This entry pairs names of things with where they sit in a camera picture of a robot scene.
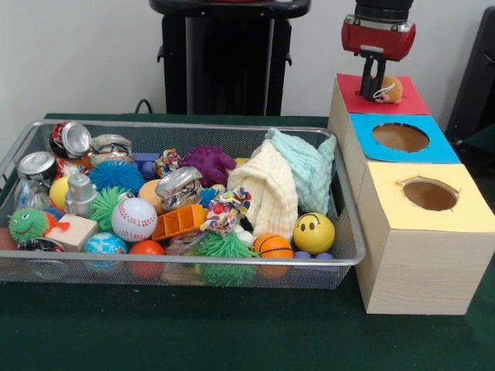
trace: red square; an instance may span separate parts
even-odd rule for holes
[[[404,92],[399,104],[379,104],[360,96],[361,76],[337,74],[340,91],[350,114],[427,114],[432,113],[410,77],[398,77]]]

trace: blue square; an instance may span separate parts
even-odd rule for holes
[[[459,164],[460,160],[432,116],[351,114],[351,121],[364,154],[385,162]],[[377,141],[374,130],[382,125],[407,126],[425,134],[429,143],[418,151],[399,151]]]

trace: black cable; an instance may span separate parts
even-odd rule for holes
[[[152,105],[146,99],[141,99],[139,101],[138,105],[136,106],[136,109],[134,110],[134,113],[135,114],[139,113],[139,110],[141,109],[143,103],[146,104],[146,107],[148,108],[148,112],[152,114],[153,113]]]

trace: round hole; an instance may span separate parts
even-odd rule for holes
[[[459,194],[445,183],[434,179],[415,178],[403,186],[404,194],[414,204],[427,210],[448,210],[457,204]]]
[[[373,129],[375,140],[387,148],[403,152],[418,152],[428,147],[428,135],[408,124],[388,122]]]

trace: wire mesh basket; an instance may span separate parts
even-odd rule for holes
[[[14,210],[13,189],[19,181],[15,164],[34,151],[46,151],[53,125],[58,121],[36,122],[18,137],[0,163],[0,225],[8,225],[8,215]],[[268,128],[202,124],[156,124],[109,121],[79,121],[92,136],[120,134],[132,141],[135,152],[160,152],[177,148],[185,154],[202,145],[222,145],[234,158],[249,157],[263,142]],[[318,147],[329,133],[318,128],[279,128],[297,135]],[[0,250],[0,281],[58,282],[77,284],[207,284],[204,272],[223,267],[231,270],[249,269],[250,280],[230,283],[256,288],[325,288],[335,289],[347,271],[364,258],[364,240],[357,211],[350,193],[349,180],[340,150],[336,149],[333,179],[330,187],[328,217],[336,228],[333,260],[215,258],[189,256],[146,256],[121,254],[85,254],[37,251]],[[139,269],[159,270],[153,279],[143,279],[132,273]]]

